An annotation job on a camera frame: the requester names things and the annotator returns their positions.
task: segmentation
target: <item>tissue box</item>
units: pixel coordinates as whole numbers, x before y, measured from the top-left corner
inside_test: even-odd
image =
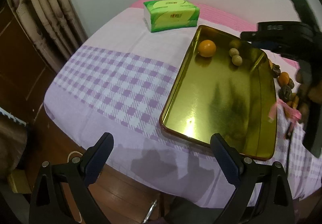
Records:
[[[186,0],[152,0],[143,4],[151,32],[197,26],[200,10]]]

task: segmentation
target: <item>tablecloth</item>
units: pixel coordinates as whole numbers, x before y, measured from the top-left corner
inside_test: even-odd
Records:
[[[154,189],[184,197],[201,207],[224,207],[234,186],[210,150],[163,136],[158,119],[196,27],[150,33],[143,1],[118,14],[70,58],[46,92],[48,116],[78,145],[93,146],[104,132],[114,136],[107,164]],[[226,12],[199,5],[198,24],[239,36],[255,25]],[[297,63],[267,52],[294,78]],[[288,126],[278,108],[276,148],[272,159],[286,166]],[[289,184],[293,198],[321,187],[322,159],[302,145],[297,124],[290,150]],[[254,205],[257,184],[249,205]]]

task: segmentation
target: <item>dark dried fruit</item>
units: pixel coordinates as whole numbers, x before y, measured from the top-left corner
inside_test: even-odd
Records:
[[[288,86],[291,88],[291,89],[294,89],[294,82],[291,78],[289,78],[289,83],[288,83]]]
[[[274,63],[273,63],[272,71],[273,71],[273,77],[274,78],[277,78],[281,74],[280,66],[276,65]]]
[[[292,89],[285,85],[279,90],[279,98],[284,102],[289,102],[292,100]]]

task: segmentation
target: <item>gold tray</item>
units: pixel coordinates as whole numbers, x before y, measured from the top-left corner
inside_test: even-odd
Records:
[[[216,54],[203,58],[197,47],[212,40]],[[241,42],[243,64],[236,67],[229,43]],[[210,137],[220,133],[240,154],[268,160],[273,156],[276,120],[268,113],[276,102],[268,57],[226,32],[201,25],[187,50],[168,100],[160,115],[163,131],[209,147]]]

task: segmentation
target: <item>logo on tissue package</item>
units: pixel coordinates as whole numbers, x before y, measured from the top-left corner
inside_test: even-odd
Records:
[[[174,13],[170,15],[171,18],[181,18],[181,16],[182,16],[182,13],[178,13],[178,14]]]

